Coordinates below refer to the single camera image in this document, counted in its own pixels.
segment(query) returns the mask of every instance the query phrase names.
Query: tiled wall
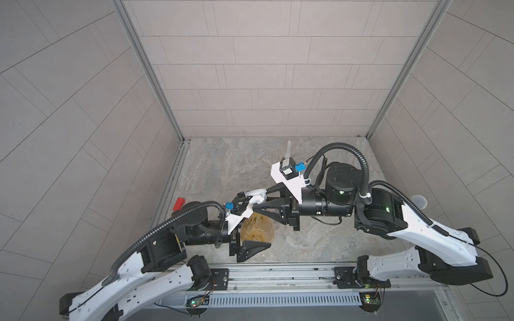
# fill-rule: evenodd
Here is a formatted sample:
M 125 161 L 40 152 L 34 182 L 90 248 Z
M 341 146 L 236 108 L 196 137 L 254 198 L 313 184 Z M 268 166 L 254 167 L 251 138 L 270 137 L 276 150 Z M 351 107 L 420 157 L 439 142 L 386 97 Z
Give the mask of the tiled wall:
M 424 195 L 429 217 L 476 229 L 510 283 L 513 14 L 511 0 L 454 0 L 371 140 L 387 179 L 409 195 Z M 477 286 L 500 294 L 503 278 L 487 259 L 495 277 Z M 459 292 L 468 321 L 514 320 L 514 291 L 499 300 L 469 285 Z
M 0 319 L 102 279 L 177 146 L 109 1 L 0 1 Z
M 125 1 L 187 137 L 365 135 L 435 3 Z

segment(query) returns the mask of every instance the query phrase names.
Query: red object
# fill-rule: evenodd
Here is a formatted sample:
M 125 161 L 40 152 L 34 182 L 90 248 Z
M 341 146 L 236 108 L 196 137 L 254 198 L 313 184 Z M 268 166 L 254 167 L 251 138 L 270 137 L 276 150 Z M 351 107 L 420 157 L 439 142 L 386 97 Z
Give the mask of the red object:
M 182 208 L 182 205 L 184 205 L 185 202 L 186 202 L 185 199 L 183 199 L 181 197 L 177 198 L 175 205 L 173 205 L 173 211 L 180 211 L 180 209 Z

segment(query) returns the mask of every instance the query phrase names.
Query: robotic arm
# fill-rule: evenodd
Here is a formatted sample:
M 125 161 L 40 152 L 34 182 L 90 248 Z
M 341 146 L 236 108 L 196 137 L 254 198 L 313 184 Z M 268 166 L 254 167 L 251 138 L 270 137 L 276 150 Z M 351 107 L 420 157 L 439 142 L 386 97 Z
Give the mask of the robotic arm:
M 359 161 L 350 164 L 323 161 L 313 183 L 317 161 L 331 149 L 344 149 Z M 326 172 L 325 189 L 319 187 Z M 192 257 L 175 271 L 169 267 L 186 259 L 185 246 L 229 244 L 229 254 L 243 262 L 271 246 L 240 241 L 239 228 L 253 212 L 300 230 L 300 216 L 350 217 L 365 233 L 385 239 L 402 238 L 415 244 L 407 251 L 385 256 L 360 256 L 357 268 L 334 284 L 338 288 L 365 288 L 389 283 L 390 278 L 427 275 L 437 282 L 465 285 L 492 278 L 488 262 L 478 257 L 480 243 L 472 228 L 455 230 L 431 220 L 401 191 L 384 181 L 369 180 L 368 164 L 355 147 L 332 143 L 321 148 L 305 167 L 286 154 L 271 167 L 276 185 L 266 190 L 241 192 L 224 206 L 214 201 L 190 202 L 184 209 L 141 237 L 113 264 L 109 276 L 84 293 L 68 293 L 60 300 L 60 313 L 70 320 L 124 320 L 145 305 L 189 288 L 204 288 L 211 271 L 202 256 Z M 381 185 L 392 192 L 380 188 Z M 279 197 L 271 197 L 278 192 Z M 208 220 L 207 207 L 219 211 Z

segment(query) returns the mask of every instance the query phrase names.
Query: aluminum frame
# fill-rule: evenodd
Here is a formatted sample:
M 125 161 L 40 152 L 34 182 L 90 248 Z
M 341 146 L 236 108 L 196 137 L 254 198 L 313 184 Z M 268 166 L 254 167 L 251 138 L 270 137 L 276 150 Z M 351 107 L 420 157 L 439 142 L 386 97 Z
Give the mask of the aluminum frame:
M 427 23 L 425 23 L 423 30 L 419 34 L 419 37 L 416 40 L 416 43 L 414 44 L 414 47 L 409 53 L 409 56 L 403 64 L 400 73 L 396 77 L 393 86 L 389 90 L 389 93 L 385 98 L 384 103 L 379 109 L 377 117 L 375 117 L 373 124 L 368 130 L 368 133 L 366 134 L 366 138 L 368 141 L 370 141 L 375 135 L 378 126 L 380 126 L 380 123 L 386 116 L 386 113 L 388 112 L 389 108 L 391 108 L 391 105 L 393 104 L 396 96 L 400 92 L 401 88 L 403 87 L 403 84 L 407 80 L 407 77 L 411 73 L 412 68 L 414 68 L 414 65 L 416 64 L 417 60 L 421 56 L 421 53 L 427 46 L 428 41 L 430 41 L 430 38 L 432 37 L 435 29 L 443 19 L 443 16 L 446 13 L 446 9 L 450 5 L 451 1 L 452 0 L 439 0 L 435 5 L 434 9 L 432 10 L 432 13 L 429 16 Z

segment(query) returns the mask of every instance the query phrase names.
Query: gray floor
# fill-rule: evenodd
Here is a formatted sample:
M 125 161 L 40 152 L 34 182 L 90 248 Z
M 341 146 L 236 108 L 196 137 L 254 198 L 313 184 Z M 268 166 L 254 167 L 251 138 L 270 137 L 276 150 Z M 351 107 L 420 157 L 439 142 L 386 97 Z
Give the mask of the gray floor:
M 238 192 L 269 188 L 274 181 L 269 175 L 271 165 L 284 156 L 287 141 L 292 141 L 291 156 L 305 161 L 322 146 L 344 142 L 360 149 L 370 165 L 370 181 L 384 179 L 378 161 L 365 138 L 198 138 L 192 139 L 186 160 L 173 195 L 189 201 L 231 201 Z M 357 159 L 344 150 L 331 150 L 328 161 L 350 163 L 360 168 Z M 317 167 L 313 174 L 319 172 Z M 337 222 L 337 218 L 324 218 Z M 270 249 L 251 258 L 250 262 L 355 261 L 360 255 L 384 255 L 403 251 L 412 245 L 403 240 L 386 241 L 378 236 L 355 230 L 354 218 L 344 218 L 337 226 L 321 224 L 310 217 L 301 217 L 301 230 L 275 224 L 275 240 Z M 228 245 L 191 246 L 188 257 L 204 255 L 209 263 L 235 262 L 228 255 Z

